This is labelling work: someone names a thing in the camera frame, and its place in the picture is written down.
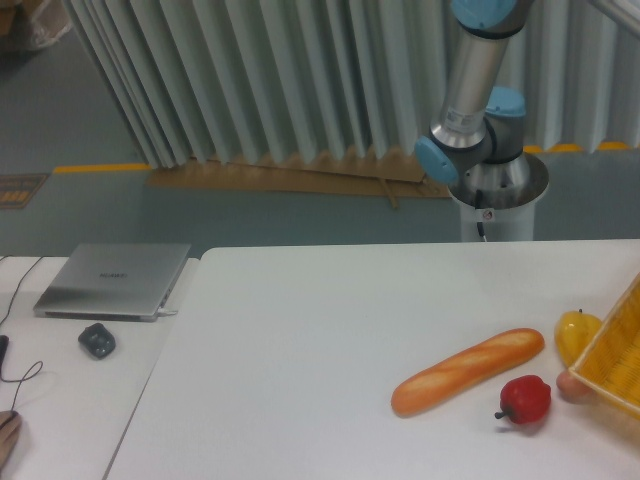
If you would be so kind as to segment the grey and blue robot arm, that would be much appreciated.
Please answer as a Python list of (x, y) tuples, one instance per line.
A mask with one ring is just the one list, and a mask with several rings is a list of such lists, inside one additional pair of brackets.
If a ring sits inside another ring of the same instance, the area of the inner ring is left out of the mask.
[(639, 145), (636, 1), (454, 1), (460, 27), (442, 106), (415, 154), (452, 184), (525, 144)]

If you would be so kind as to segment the person's hand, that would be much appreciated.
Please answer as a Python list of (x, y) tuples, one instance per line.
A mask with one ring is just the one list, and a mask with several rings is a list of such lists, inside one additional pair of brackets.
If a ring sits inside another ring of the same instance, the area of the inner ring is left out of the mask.
[(3, 468), (19, 439), (22, 417), (15, 410), (1, 413), (0, 427), (0, 467)]

